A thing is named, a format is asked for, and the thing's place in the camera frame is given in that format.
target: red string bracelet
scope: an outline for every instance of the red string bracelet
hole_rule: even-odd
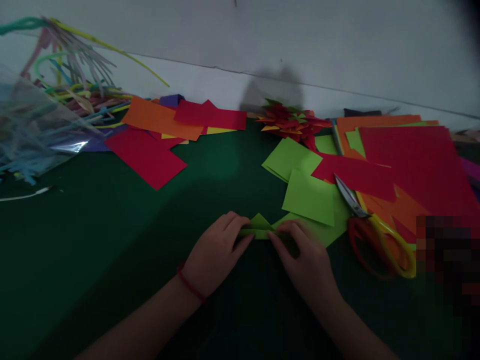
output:
[[[183,285],[185,285],[185,287],[188,289],[188,291],[190,291],[193,295],[195,295],[201,302],[202,304],[205,303],[205,296],[203,296],[200,291],[198,291],[196,288],[194,288],[189,282],[188,280],[185,278],[185,276],[182,274],[182,270],[184,269],[184,266],[185,266],[185,263],[181,263],[180,265],[178,265],[178,267],[176,268],[176,274],[178,275],[178,277],[180,278],[181,282],[183,283]]]

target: dark green table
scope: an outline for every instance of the dark green table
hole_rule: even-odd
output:
[[[221,214],[281,218],[287,184],[261,167],[280,139],[261,127],[176,146],[188,167],[158,192],[113,153],[83,153],[34,187],[55,190],[0,203],[0,358],[71,358],[165,284]],[[31,190],[8,179],[0,197]],[[345,235],[328,252],[344,298],[402,358],[462,352],[461,319],[431,274],[380,282],[360,267]],[[163,355],[224,351],[340,356],[268,241],[250,245]]]

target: plastic bag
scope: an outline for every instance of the plastic bag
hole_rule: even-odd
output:
[[[88,121],[0,64],[0,174],[16,173],[34,185],[34,177],[102,137]]]

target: white wall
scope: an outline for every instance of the white wall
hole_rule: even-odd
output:
[[[9,56],[0,61],[20,73],[30,57],[37,39],[33,36],[9,34],[0,36],[0,49],[9,49]],[[117,65],[113,80],[133,94],[157,98],[169,94],[183,94],[194,102],[203,103],[210,99],[221,109],[258,110],[265,104],[265,98],[277,99],[285,104],[314,110],[320,118],[343,116],[343,108],[387,112],[399,107],[394,115],[419,114],[424,120],[438,120],[452,131],[478,126],[480,121],[468,116],[441,111],[429,107],[404,104],[398,101],[360,95],[305,84],[268,79],[220,69],[213,69],[186,63],[135,55],[135,57],[163,77],[171,87],[166,87],[150,72],[125,56],[111,50],[95,48],[101,55]],[[55,77],[48,64],[41,68],[46,81],[54,84]]]
[[[236,3],[3,0],[0,24],[45,15],[134,54],[480,116],[480,57],[453,0]]]

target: finger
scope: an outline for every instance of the finger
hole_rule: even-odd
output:
[[[300,255],[303,250],[308,249],[308,245],[312,242],[307,234],[305,234],[300,227],[294,221],[282,222],[277,228],[277,231],[282,233],[290,233],[295,240],[298,248],[300,249]]]
[[[280,257],[283,266],[289,264],[294,258],[290,255],[282,240],[280,240],[280,238],[271,231],[269,231],[267,234],[278,256]]]
[[[308,226],[305,221],[300,219],[295,219],[293,220],[293,222],[297,224],[300,230],[302,230],[305,233],[305,235],[307,235],[311,240],[314,240],[317,238],[317,235],[312,231],[310,226]]]
[[[235,239],[239,235],[240,229],[245,226],[250,224],[250,219],[248,217],[244,216],[237,216],[234,218],[230,224],[226,227],[224,231],[225,239],[231,242],[233,245],[235,242]]]
[[[224,231],[227,226],[235,219],[238,215],[233,212],[229,211],[228,213],[220,216],[208,229],[218,229],[221,232]]]
[[[236,261],[238,261],[238,259],[240,259],[240,257],[243,255],[245,250],[247,250],[247,248],[249,247],[253,239],[255,239],[255,235],[251,234],[251,235],[245,236],[242,240],[238,242],[238,244],[235,247],[235,250],[233,251]]]

